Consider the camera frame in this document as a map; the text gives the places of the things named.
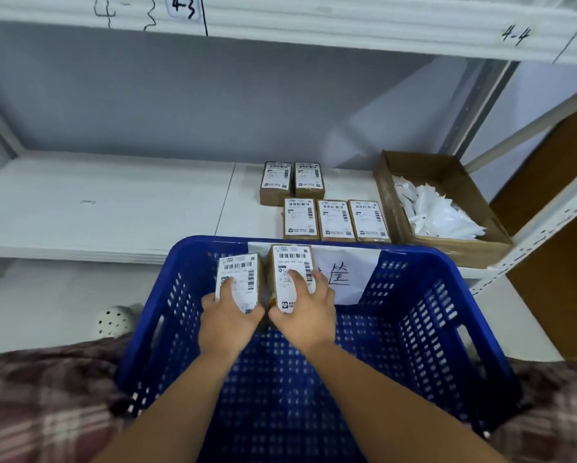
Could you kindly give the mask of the person's right hand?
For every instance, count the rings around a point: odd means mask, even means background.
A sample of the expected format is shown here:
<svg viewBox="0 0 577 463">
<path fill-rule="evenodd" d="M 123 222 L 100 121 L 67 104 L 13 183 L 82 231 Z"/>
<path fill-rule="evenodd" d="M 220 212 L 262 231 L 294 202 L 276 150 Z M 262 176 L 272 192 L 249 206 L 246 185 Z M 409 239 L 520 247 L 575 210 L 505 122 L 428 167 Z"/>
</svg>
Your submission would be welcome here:
<svg viewBox="0 0 577 463">
<path fill-rule="evenodd" d="M 335 292 L 329 286 L 325 303 L 311 297 L 306 281 L 291 270 L 297 298 L 292 313 L 287 313 L 287 326 L 280 332 L 306 358 L 320 350 L 333 349 L 336 333 Z"/>
</svg>

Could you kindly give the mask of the person's left hand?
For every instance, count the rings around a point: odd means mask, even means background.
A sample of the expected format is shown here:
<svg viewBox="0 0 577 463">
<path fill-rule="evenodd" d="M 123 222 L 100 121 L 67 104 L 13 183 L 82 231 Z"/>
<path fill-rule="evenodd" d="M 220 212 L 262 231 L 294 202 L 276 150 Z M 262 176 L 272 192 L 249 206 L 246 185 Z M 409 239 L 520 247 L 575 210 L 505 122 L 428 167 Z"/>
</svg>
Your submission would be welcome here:
<svg viewBox="0 0 577 463">
<path fill-rule="evenodd" d="M 214 293 L 201 298 L 198 345 L 203 356 L 235 360 L 254 335 L 248 314 L 241 312 L 232 298 L 232 281 L 224 281 L 218 302 Z"/>
</svg>

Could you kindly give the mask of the small labelled cardboard parcel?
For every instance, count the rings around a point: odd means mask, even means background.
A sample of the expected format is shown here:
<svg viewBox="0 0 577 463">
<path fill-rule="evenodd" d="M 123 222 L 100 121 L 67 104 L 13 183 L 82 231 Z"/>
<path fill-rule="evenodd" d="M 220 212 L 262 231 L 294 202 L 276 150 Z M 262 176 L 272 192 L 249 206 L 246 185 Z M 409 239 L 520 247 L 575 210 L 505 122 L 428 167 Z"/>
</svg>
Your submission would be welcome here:
<svg viewBox="0 0 577 463">
<path fill-rule="evenodd" d="M 324 199 L 325 185 L 319 163 L 295 162 L 293 180 L 295 198 L 314 200 Z"/>
<path fill-rule="evenodd" d="M 260 186 L 263 206 L 282 207 L 285 199 L 293 196 L 293 165 L 290 162 L 267 161 Z"/>
<path fill-rule="evenodd" d="M 347 201 L 316 201 L 317 226 L 321 241 L 356 242 Z"/>
<path fill-rule="evenodd" d="M 376 201 L 347 201 L 356 242 L 391 244 L 382 210 Z"/>
<path fill-rule="evenodd" d="M 282 313 L 292 313 L 297 292 L 289 272 L 294 270 L 300 273 L 307 283 L 308 291 L 314 293 L 316 288 L 314 267 L 311 246 L 273 244 L 268 253 L 270 306 L 276 306 Z"/>
<path fill-rule="evenodd" d="M 221 288 L 225 280 L 231 278 L 232 298 L 243 313 L 250 313 L 260 304 L 262 281 L 260 272 L 262 262 L 257 253 L 221 257 L 217 263 L 215 284 L 215 302 L 220 300 Z"/>
<path fill-rule="evenodd" d="M 283 221 L 284 240 L 320 240 L 314 199 L 285 198 Z"/>
</svg>

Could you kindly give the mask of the person's left forearm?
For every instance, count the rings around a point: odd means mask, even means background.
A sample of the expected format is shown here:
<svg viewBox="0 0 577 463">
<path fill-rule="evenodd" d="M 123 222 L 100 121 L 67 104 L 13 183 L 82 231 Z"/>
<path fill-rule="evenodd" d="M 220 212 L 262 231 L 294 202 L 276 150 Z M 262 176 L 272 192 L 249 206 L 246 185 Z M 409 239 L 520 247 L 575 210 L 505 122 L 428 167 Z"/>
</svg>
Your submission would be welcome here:
<svg viewBox="0 0 577 463">
<path fill-rule="evenodd" d="M 195 463 L 223 383 L 244 346 L 206 347 L 91 463 Z"/>
</svg>

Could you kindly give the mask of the person's right forearm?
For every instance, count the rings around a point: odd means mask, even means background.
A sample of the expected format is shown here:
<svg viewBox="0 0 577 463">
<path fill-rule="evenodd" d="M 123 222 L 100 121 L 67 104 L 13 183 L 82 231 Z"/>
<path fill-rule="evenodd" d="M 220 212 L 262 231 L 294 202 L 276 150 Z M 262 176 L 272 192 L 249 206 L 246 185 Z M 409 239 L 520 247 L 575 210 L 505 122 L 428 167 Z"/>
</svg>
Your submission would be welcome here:
<svg viewBox="0 0 577 463">
<path fill-rule="evenodd" d="M 508 463 L 454 417 L 334 342 L 294 345 L 321 377 L 369 463 Z"/>
</svg>

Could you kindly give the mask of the white handwritten paper sheet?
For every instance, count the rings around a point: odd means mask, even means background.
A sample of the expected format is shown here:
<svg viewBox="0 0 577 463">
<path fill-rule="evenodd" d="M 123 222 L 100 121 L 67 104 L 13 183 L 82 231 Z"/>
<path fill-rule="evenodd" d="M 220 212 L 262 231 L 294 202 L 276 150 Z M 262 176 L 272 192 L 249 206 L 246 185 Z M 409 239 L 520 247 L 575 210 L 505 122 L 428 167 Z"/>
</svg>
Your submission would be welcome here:
<svg viewBox="0 0 577 463">
<path fill-rule="evenodd" d="M 378 264 L 380 250 L 348 246 L 312 245 L 305 243 L 264 242 L 248 243 L 251 252 L 264 256 L 268 270 L 268 253 L 273 244 L 308 245 L 312 247 L 315 267 L 327 277 L 340 305 L 357 304 Z"/>
</svg>

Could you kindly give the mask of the blue plastic perforated basket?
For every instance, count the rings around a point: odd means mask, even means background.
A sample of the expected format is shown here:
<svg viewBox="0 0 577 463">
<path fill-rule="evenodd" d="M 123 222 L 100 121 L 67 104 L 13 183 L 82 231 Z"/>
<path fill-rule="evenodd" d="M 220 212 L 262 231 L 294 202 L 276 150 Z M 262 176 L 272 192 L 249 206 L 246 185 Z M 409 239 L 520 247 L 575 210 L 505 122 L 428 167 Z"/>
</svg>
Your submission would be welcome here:
<svg viewBox="0 0 577 463">
<path fill-rule="evenodd" d="M 200 300 L 221 258 L 280 240 L 191 236 L 170 250 L 115 374 L 137 417 L 199 356 Z M 455 264 L 442 252 L 390 245 L 357 288 L 337 298 L 336 343 L 461 421 L 481 438 L 518 408 L 521 389 Z M 365 463 L 313 367 L 269 326 L 228 374 L 200 463 Z"/>
</svg>

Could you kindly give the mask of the pile of white plastic packets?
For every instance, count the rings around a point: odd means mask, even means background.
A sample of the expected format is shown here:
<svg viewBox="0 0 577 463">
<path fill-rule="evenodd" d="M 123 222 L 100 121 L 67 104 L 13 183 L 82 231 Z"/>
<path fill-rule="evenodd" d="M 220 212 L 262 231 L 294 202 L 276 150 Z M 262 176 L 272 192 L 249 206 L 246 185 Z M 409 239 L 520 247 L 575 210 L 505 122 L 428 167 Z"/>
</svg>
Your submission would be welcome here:
<svg viewBox="0 0 577 463">
<path fill-rule="evenodd" d="M 454 201 L 426 183 L 416 186 L 403 177 L 393 176 L 398 199 L 416 236 L 475 240 L 485 235 L 478 225 Z"/>
</svg>

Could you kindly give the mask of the white perforated shoe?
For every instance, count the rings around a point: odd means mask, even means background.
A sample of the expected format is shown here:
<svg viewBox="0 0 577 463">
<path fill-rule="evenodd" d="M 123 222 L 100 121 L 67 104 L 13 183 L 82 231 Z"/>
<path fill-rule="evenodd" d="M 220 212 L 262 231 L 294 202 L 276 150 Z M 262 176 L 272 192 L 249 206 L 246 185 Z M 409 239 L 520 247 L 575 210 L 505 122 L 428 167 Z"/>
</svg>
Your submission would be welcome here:
<svg viewBox="0 0 577 463">
<path fill-rule="evenodd" d="M 100 311 L 92 322 L 92 338 L 119 338 L 133 333 L 135 316 L 129 307 L 115 305 Z"/>
</svg>

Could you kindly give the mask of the open brown cardboard box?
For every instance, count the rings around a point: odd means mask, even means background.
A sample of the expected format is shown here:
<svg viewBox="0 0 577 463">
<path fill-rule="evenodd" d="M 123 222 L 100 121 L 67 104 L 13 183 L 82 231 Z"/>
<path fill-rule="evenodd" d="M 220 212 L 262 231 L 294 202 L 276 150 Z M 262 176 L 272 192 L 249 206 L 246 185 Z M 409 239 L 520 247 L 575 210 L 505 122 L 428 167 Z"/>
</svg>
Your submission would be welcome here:
<svg viewBox="0 0 577 463">
<path fill-rule="evenodd" d="M 394 244 L 436 248 L 458 266 L 477 269 L 494 266 L 514 247 L 507 231 L 456 157 L 384 150 L 373 172 L 380 206 Z M 458 204 L 473 221 L 485 227 L 485 235 L 475 240 L 416 235 L 394 188 L 393 177 L 405 178 L 416 186 L 433 186 Z"/>
</svg>

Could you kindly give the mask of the plaid trousers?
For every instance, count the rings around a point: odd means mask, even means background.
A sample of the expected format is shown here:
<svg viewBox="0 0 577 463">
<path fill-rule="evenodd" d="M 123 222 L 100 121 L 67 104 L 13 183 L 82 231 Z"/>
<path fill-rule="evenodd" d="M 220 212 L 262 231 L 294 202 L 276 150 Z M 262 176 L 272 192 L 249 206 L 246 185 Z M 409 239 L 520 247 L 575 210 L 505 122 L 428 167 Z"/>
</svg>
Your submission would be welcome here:
<svg viewBox="0 0 577 463">
<path fill-rule="evenodd" d="M 0 354 L 0 463 L 88 463 L 129 423 L 114 374 L 131 334 Z M 511 463 L 577 463 L 577 362 L 509 358 L 521 413 L 490 444 Z"/>
</svg>

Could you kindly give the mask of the brown wooden board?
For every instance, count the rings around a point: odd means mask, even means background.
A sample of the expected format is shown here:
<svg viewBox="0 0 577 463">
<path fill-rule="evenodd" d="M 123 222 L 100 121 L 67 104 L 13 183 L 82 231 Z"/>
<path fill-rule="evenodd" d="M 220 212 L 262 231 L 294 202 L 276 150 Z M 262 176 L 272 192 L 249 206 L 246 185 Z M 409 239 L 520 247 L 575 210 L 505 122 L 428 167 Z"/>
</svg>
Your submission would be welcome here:
<svg viewBox="0 0 577 463">
<path fill-rule="evenodd" d="M 510 235 L 577 177 L 577 112 L 559 124 L 491 202 Z M 564 359 L 577 360 L 577 217 L 508 272 Z"/>
</svg>

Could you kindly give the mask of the white metal shelving rack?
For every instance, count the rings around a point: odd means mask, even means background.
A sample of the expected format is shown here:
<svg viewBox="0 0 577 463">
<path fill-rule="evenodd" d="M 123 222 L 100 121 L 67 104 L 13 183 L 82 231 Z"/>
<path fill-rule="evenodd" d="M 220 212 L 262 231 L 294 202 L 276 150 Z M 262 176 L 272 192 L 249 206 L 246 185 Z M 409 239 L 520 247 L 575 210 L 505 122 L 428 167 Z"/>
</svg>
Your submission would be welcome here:
<svg viewBox="0 0 577 463">
<path fill-rule="evenodd" d="M 459 114 L 455 123 L 461 131 L 448 135 L 442 151 L 457 153 L 461 143 L 468 144 L 470 128 L 477 124 L 478 116 L 485 113 L 486 104 L 494 98 L 495 89 L 503 85 L 503 78 L 511 73 L 514 61 L 544 61 L 555 64 L 577 65 L 577 6 L 541 5 L 550 0 L 195 0 L 195 15 L 188 21 L 183 14 L 169 5 L 169 1 L 127 0 L 0 0 L 0 22 L 52 24 L 107 30 L 128 30 L 210 36 L 255 41 L 284 42 L 316 46 L 348 47 L 392 52 L 425 53 L 468 58 L 500 60 L 489 67 L 491 72 L 483 79 L 484 86 L 471 90 L 465 102 L 466 111 Z M 549 112 L 528 124 L 492 150 L 484 152 L 467 164 L 475 172 L 485 163 L 519 146 L 523 139 L 553 126 L 555 120 L 577 111 L 577 94 L 563 101 Z M 22 155 L 22 161 L 8 164 L 0 171 L 0 223 L 15 223 L 14 207 L 19 190 L 14 177 L 35 178 L 32 171 L 43 170 L 46 164 L 47 181 L 57 182 L 57 171 L 73 170 L 69 162 L 76 160 L 72 153 L 29 150 L 22 147 L 12 129 L 0 115 L 0 138 L 5 140 L 10 152 Z M 244 202 L 246 189 L 253 190 L 253 183 L 245 184 L 253 170 L 246 171 L 245 164 L 233 166 L 231 184 L 228 163 L 199 165 L 205 177 L 223 177 L 225 204 L 220 213 L 221 192 L 215 191 L 215 212 L 209 223 L 185 225 L 185 235 L 198 234 L 211 229 L 217 222 L 216 234 L 247 237 L 245 224 L 229 231 L 232 213 L 229 203 Z M 132 246 L 117 247 L 108 235 L 100 245 L 66 243 L 66 233 L 58 232 L 55 243 L 48 242 L 48 222 L 41 221 L 33 211 L 47 209 L 51 218 L 82 216 L 84 211 L 68 208 L 58 203 L 56 196 L 44 196 L 38 190 L 38 204 L 24 209 L 21 221 L 29 222 L 27 228 L 13 228 L 13 233 L 0 235 L 0 259 L 46 259 L 84 262 L 120 262 L 128 264 L 160 264 L 168 256 L 168 246 L 146 247 L 143 230 L 136 229 Z M 475 279 L 470 287 L 478 294 L 485 286 L 505 274 L 540 245 L 560 231 L 577 216 L 577 178 L 557 194 L 545 209 L 540 210 L 515 236 L 516 246 L 502 261 L 485 269 L 460 265 L 465 279 Z"/>
</svg>

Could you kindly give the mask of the white shelf label sticker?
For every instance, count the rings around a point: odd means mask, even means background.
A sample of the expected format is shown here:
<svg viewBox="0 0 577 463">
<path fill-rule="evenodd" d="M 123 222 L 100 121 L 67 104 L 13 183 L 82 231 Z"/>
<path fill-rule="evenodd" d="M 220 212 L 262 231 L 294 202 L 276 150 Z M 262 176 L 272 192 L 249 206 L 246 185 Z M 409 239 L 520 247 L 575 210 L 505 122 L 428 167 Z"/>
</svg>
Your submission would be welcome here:
<svg viewBox="0 0 577 463">
<path fill-rule="evenodd" d="M 170 17 L 190 23 L 203 21 L 201 0 L 164 0 Z"/>
</svg>

